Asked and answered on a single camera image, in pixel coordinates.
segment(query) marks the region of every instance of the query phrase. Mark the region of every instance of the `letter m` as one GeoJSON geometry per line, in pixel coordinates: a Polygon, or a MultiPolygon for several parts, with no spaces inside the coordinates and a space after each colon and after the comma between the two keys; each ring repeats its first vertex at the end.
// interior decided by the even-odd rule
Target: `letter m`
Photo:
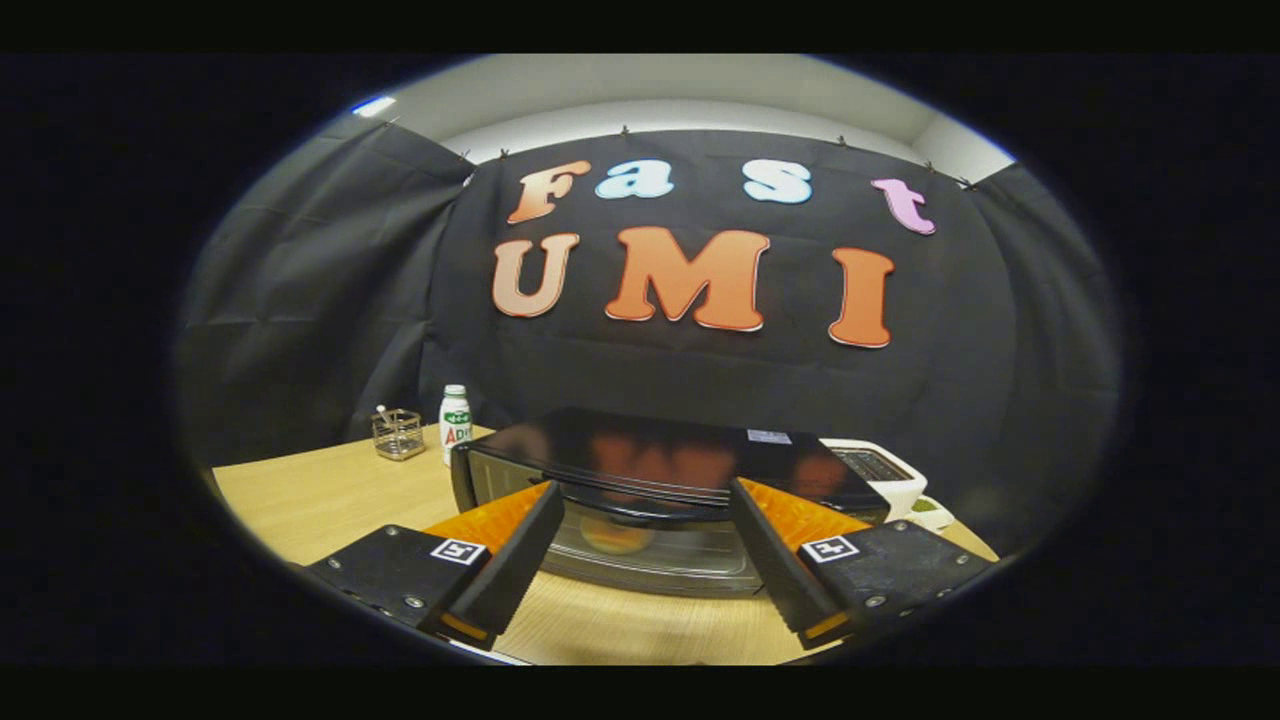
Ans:
{"type": "Polygon", "coordinates": [[[753,332],[764,327],[755,311],[755,275],[760,254],[769,238],[746,231],[717,233],[692,261],[667,228],[628,228],[618,233],[627,249],[626,266],[618,296],[604,306],[604,314],[618,320],[648,320],[654,315],[649,304],[653,286],[668,320],[685,316],[694,300],[707,288],[707,301],[694,310],[694,320],[708,328],[753,332]]]}

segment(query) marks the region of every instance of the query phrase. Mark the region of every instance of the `white wall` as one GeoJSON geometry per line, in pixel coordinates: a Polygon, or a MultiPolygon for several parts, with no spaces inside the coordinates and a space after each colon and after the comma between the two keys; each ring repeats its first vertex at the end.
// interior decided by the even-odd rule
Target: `white wall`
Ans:
{"type": "Polygon", "coordinates": [[[470,151],[467,160],[480,164],[497,158],[502,149],[520,152],[582,137],[616,135],[622,126],[627,126],[630,132],[666,129],[776,132],[828,142],[844,136],[845,142],[855,147],[883,152],[918,165],[924,164],[924,156],[915,149],[883,135],[777,108],[707,100],[634,100],[566,108],[497,123],[438,142],[454,152],[470,151]]]}
{"type": "Polygon", "coordinates": [[[1009,167],[1014,159],[968,127],[938,114],[913,143],[940,173],[978,182],[1009,167]]]}

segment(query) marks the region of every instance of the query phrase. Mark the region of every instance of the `orange letter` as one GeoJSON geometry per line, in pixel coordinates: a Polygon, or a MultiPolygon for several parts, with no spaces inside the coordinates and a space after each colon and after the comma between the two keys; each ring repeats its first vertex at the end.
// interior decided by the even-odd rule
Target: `orange letter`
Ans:
{"type": "Polygon", "coordinates": [[[837,247],[831,256],[845,266],[845,300],[840,319],[828,331],[831,340],[884,347],[890,340],[884,327],[884,275],[893,272],[893,261],[852,247],[837,247]]]}
{"type": "Polygon", "coordinates": [[[668,320],[685,316],[707,288],[707,302],[694,311],[694,320],[708,328],[751,332],[764,327],[755,311],[755,272],[769,238],[746,231],[716,234],[690,263],[667,228],[628,228],[618,233],[627,246],[618,296],[604,306],[617,320],[648,320],[653,305],[645,299],[649,283],[668,320]]]}
{"type": "Polygon", "coordinates": [[[512,240],[495,247],[493,254],[498,256],[498,269],[493,273],[493,304],[513,318],[535,318],[554,307],[564,287],[568,251],[575,245],[577,236],[573,233],[553,234],[543,241],[543,250],[547,252],[543,284],[532,295],[520,292],[520,265],[534,243],[512,240]]]}
{"type": "Polygon", "coordinates": [[[573,178],[567,176],[581,176],[591,169],[586,160],[557,165],[549,170],[527,174],[520,178],[525,186],[525,192],[520,196],[520,206],[507,218],[507,223],[516,224],[534,218],[541,218],[556,209],[556,204],[547,200],[548,195],[564,197],[568,188],[573,187],[573,178]]]}

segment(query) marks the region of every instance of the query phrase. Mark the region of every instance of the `black toaster oven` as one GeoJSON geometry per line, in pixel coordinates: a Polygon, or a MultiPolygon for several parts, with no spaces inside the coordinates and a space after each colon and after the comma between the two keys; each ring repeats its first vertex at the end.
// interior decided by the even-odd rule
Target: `black toaster oven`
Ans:
{"type": "Polygon", "coordinates": [[[879,524],[890,505],[810,433],[566,407],[453,447],[460,511],[547,479],[564,520],[543,570],[696,597],[762,587],[728,521],[728,483],[749,478],[879,524]]]}

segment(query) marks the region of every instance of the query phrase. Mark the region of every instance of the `ceiling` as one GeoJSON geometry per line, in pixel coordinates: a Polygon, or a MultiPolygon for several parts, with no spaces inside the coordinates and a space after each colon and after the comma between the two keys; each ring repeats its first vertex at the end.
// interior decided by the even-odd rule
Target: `ceiling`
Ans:
{"type": "Polygon", "coordinates": [[[489,55],[394,91],[403,127],[425,137],[580,105],[712,100],[824,118],[913,145],[938,117],[873,79],[805,55],[489,55]]]}

